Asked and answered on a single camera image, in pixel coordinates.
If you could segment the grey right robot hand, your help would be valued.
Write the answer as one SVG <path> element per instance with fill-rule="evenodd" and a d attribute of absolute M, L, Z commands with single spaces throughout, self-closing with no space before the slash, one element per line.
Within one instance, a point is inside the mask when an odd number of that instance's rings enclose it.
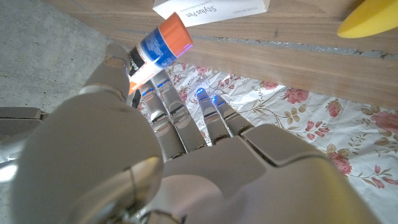
<path fill-rule="evenodd" d="M 33 107 L 1 107 L 1 183 L 14 178 L 27 138 L 48 115 Z"/>

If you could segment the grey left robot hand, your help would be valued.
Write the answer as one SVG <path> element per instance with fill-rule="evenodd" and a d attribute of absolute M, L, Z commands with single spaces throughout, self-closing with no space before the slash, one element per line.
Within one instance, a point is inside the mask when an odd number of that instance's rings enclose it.
<path fill-rule="evenodd" d="M 129 54 L 111 44 L 79 94 L 27 138 L 13 223 L 378 223 L 334 163 L 271 124 L 208 105 L 215 144 L 163 159 L 128 106 Z"/>

